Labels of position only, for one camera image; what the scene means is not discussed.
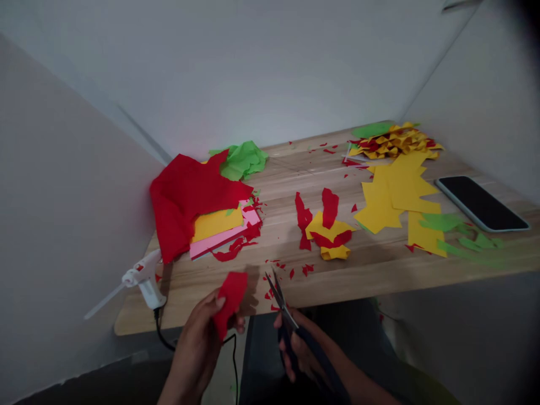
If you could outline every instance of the white wall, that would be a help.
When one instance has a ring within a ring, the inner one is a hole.
[[[529,25],[485,0],[405,114],[470,165],[540,204],[540,75]]]
[[[149,150],[202,158],[398,119],[473,8],[433,0],[4,0],[0,30]]]
[[[141,258],[162,165],[0,35],[0,403],[131,354],[116,297]]]

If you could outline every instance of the pink paper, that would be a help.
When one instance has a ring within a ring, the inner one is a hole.
[[[241,200],[240,204],[242,206],[246,205],[248,203],[248,200]],[[230,241],[231,239],[234,239],[238,233],[246,230],[248,228],[248,222],[251,223],[251,225],[258,224],[260,222],[259,215],[257,214],[256,210],[244,212],[242,210],[242,215],[244,216],[244,225],[238,226],[233,229],[229,229],[228,231],[218,233],[214,236],[210,236],[206,239],[197,241],[195,243],[192,243],[190,245],[190,257],[191,260],[195,260],[199,256],[204,255],[205,253],[208,253],[212,249],[218,248],[224,243]]]

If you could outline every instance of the yellow paper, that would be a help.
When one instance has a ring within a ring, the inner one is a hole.
[[[423,250],[442,257],[448,257],[447,253],[437,246],[437,240],[444,242],[444,232],[424,228],[420,225],[420,221],[423,220],[424,218],[421,213],[409,211],[409,245],[417,244]]]
[[[401,228],[399,216],[403,210],[392,206],[388,189],[389,171],[390,166],[376,166],[373,183],[362,183],[367,205],[354,219],[373,233],[380,232],[384,227]]]
[[[237,208],[230,215],[227,215],[227,211],[228,210],[216,211],[198,217],[193,225],[195,228],[195,235],[193,236],[191,243],[241,226],[244,221],[242,209]]]
[[[350,255],[350,249],[346,247],[345,245],[341,245],[339,247],[333,247],[332,249],[329,249],[327,247],[321,248],[321,257],[324,260],[332,260],[332,259],[344,259],[346,260]]]
[[[353,232],[356,231],[356,229],[354,229],[352,226],[338,220],[334,221],[334,225],[332,225],[330,229],[325,228],[322,225],[322,212],[318,211],[315,218],[313,218],[313,220],[306,227],[305,234],[307,235],[308,239],[313,239],[311,232],[315,232],[333,242],[337,235],[349,230]]]
[[[427,153],[419,151],[401,154],[390,166],[388,184],[394,208],[440,214],[440,204],[420,199],[416,191],[415,177],[418,177],[419,167],[427,156]]]

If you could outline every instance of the black cable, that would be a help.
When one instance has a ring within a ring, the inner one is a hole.
[[[227,343],[232,338],[235,338],[235,347],[232,349],[232,364],[235,366],[235,380],[236,380],[236,405],[238,405],[238,373],[236,371],[236,334],[225,339],[223,344]]]
[[[159,325],[159,310],[160,309],[161,308],[154,309],[154,319],[156,320],[157,336],[159,337],[159,340],[161,340],[161,343],[163,343],[163,346],[165,346],[169,350],[175,351],[176,348],[170,345],[169,342],[167,342],[165,338],[163,337],[163,335],[161,334],[161,327]]]
[[[167,342],[165,340],[165,338],[163,337],[163,335],[161,334],[161,328],[160,328],[160,325],[159,325],[159,310],[161,308],[156,308],[154,309],[154,319],[156,320],[156,331],[157,331],[157,335],[159,337],[159,340],[161,340],[161,343],[163,343],[163,346],[165,346],[167,349],[169,350],[172,350],[172,351],[175,351],[175,347],[170,345],[169,342]],[[232,338],[235,338],[235,346],[234,348],[232,349],[232,364],[234,365],[235,367],[235,381],[236,381],[236,405],[238,405],[238,372],[236,371],[236,334],[232,335],[232,336],[229,336],[228,338],[225,339],[225,341],[223,342],[223,345],[225,345],[225,343],[227,343],[229,340],[231,340]]]

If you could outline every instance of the green paper scrap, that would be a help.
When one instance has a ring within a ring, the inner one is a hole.
[[[360,227],[364,230],[364,231],[368,231],[370,234],[374,235],[373,232],[371,232],[368,228],[366,228],[364,225],[362,225],[362,223],[360,221],[356,221],[358,222],[358,225],[360,225]]]
[[[221,165],[221,175],[229,180],[237,181],[242,177],[247,180],[249,175],[262,172],[268,159],[268,154],[257,147],[255,142],[247,141],[241,145],[231,145],[227,161]],[[214,156],[223,150],[210,150]]]
[[[503,243],[502,239],[493,238],[493,239],[491,239],[491,242],[493,242],[498,249],[501,249],[501,248],[504,247],[504,243]]]
[[[483,233],[478,232],[478,236],[474,241],[478,246],[484,249],[495,249],[495,244],[485,237]]]
[[[354,128],[352,134],[357,138],[371,138],[372,136],[385,134],[390,130],[391,126],[392,123],[374,123],[365,125],[364,127]]]
[[[471,249],[474,251],[482,251],[482,248],[478,246],[475,242],[471,241],[470,239],[463,237],[463,238],[459,238],[457,241],[461,244],[461,246],[464,246],[468,249]]]
[[[424,228],[430,228],[436,231],[448,232],[458,225],[462,224],[459,217],[454,214],[426,214],[422,213],[425,221],[420,221]]]
[[[444,250],[445,252],[447,253],[451,253],[453,254],[454,256],[459,256],[463,259],[467,259],[467,260],[471,260],[475,263],[478,263],[478,264],[483,264],[485,266],[490,266],[490,267],[494,267],[494,268],[502,268],[502,264],[501,263],[497,263],[496,260],[484,260],[478,256],[476,256],[476,254],[472,254],[472,253],[469,253],[468,251],[464,251],[464,250],[461,250],[461,249],[458,249],[457,247],[455,246],[452,246],[446,242],[443,242],[442,240],[437,240],[437,247],[440,249],[440,250]]]

